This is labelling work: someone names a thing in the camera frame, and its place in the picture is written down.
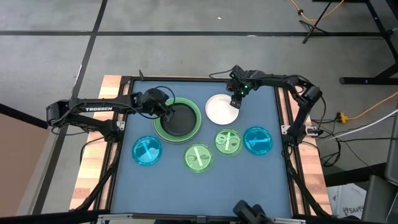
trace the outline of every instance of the cyan petri dish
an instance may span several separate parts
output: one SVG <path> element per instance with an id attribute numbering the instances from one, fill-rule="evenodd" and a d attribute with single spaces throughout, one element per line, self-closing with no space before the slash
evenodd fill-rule
<path id="1" fill-rule="evenodd" d="M 206 144 L 192 144 L 184 153 L 184 161 L 190 171 L 202 173 L 213 163 L 213 153 Z"/>
<path id="2" fill-rule="evenodd" d="M 221 129 L 215 137 L 215 146 L 220 153 L 227 156 L 234 156 L 242 149 L 242 136 L 237 130 L 231 128 Z"/>
<path id="3" fill-rule="evenodd" d="M 140 165 L 153 165 L 161 155 L 162 145 L 152 136 L 141 137 L 132 146 L 132 158 Z"/>
<path id="4" fill-rule="evenodd" d="M 168 99 L 165 104 L 171 105 L 174 99 Z M 201 114 L 198 106 L 185 98 L 175 99 L 176 113 L 170 122 L 168 129 L 165 129 L 165 122 L 161 118 L 154 120 L 154 129 L 156 134 L 163 140 L 170 143 L 183 143 L 193 138 L 201 126 Z"/>
<path id="5" fill-rule="evenodd" d="M 243 134 L 244 147 L 255 155 L 267 154 L 272 149 L 272 138 L 262 127 L 251 127 Z"/>

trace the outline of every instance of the wooden table frame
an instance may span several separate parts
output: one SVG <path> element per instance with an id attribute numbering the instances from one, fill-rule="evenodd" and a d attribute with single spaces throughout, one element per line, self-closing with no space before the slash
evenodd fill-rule
<path id="1" fill-rule="evenodd" d="M 210 80 L 209 78 L 199 77 L 149 77 L 148 79 L 164 80 L 165 78 L 170 81 L 214 81 Z M 98 98 L 115 98 L 118 95 L 126 95 L 131 91 L 134 80 L 139 79 L 140 77 L 105 75 Z M 275 88 L 275 97 L 276 99 L 279 99 L 276 100 L 276 102 L 278 113 L 280 114 L 280 124 L 292 124 L 292 121 L 294 120 L 299 109 L 296 102 L 286 90 L 282 90 L 280 88 Z M 112 111 L 94 113 L 94 118 L 99 120 L 116 118 L 118 120 L 125 119 L 124 115 L 117 114 Z M 306 125 L 312 125 L 309 117 L 307 119 Z M 102 135 L 98 132 L 89 133 L 87 141 L 100 138 L 101 136 Z M 304 141 L 316 145 L 314 138 L 306 137 Z M 70 204 L 71 209 L 76 208 L 84 201 L 84 199 L 90 194 L 112 162 L 116 162 L 118 164 L 118 161 L 114 161 L 114 156 L 115 153 L 119 152 L 120 150 L 121 144 L 107 144 L 103 141 L 103 139 L 86 146 Z M 317 149 L 309 144 L 303 143 L 298 147 L 293 147 L 292 151 L 293 153 L 291 155 L 291 160 L 298 174 L 302 179 L 305 180 L 305 185 L 315 200 L 326 212 L 331 214 L 328 193 L 326 190 L 326 184 L 323 178 L 322 166 Z M 109 178 L 102 192 L 98 195 L 90 209 L 108 209 L 111 207 L 116 176 L 117 169 L 116 172 Z M 294 187 L 289 187 L 292 215 L 315 215 L 305 199 L 302 198 L 299 188 L 294 181 L 289 178 L 289 176 L 288 182 L 290 186 L 294 185 Z"/>

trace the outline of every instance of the green petri dish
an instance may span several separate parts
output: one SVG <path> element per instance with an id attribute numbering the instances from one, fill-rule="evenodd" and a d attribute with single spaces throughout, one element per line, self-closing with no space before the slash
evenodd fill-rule
<path id="1" fill-rule="evenodd" d="M 174 99 L 168 99 L 165 102 L 165 104 L 166 105 L 171 105 L 173 103 L 173 100 Z M 162 138 L 163 140 L 165 140 L 167 142 L 183 143 L 183 142 L 188 141 L 191 138 L 193 138 L 199 132 L 199 129 L 200 129 L 200 126 L 201 126 L 201 114 L 200 114 L 200 110 L 199 110 L 198 106 L 196 104 L 194 104 L 192 101 L 188 100 L 188 99 L 176 98 L 174 105 L 175 106 L 176 105 L 178 105 L 178 106 L 184 105 L 185 106 L 185 111 L 182 111 L 183 114 L 178 115 L 177 112 L 175 114 L 174 118 L 178 119 L 177 120 L 178 121 L 177 124 L 180 123 L 181 125 L 184 125 L 186 123 L 191 123 L 193 120 L 195 120 L 194 121 L 195 124 L 193 125 L 192 130 L 189 131 L 187 134 L 183 134 L 183 135 L 177 134 L 177 133 L 174 134 L 174 133 L 167 132 L 164 129 L 164 127 L 163 127 L 164 122 L 161 121 L 161 118 L 158 118 L 158 119 L 154 120 L 154 129 L 155 129 L 156 134 L 160 138 Z M 193 116 L 194 116 L 193 118 L 190 118 L 189 116 L 186 116 L 187 115 L 186 107 L 190 108 L 190 110 L 192 111 Z M 183 115 L 184 118 L 186 117 L 187 119 L 189 119 L 189 121 L 184 121 L 183 119 L 180 119 L 180 117 L 178 117 L 178 116 L 181 116 L 181 115 Z"/>
<path id="2" fill-rule="evenodd" d="M 202 173 L 208 170 L 213 163 L 213 153 L 206 144 L 192 144 L 185 151 L 184 161 L 190 171 Z"/>
<path id="3" fill-rule="evenodd" d="M 237 130 L 231 128 L 221 129 L 214 139 L 216 148 L 227 156 L 238 154 L 243 146 L 242 136 Z"/>

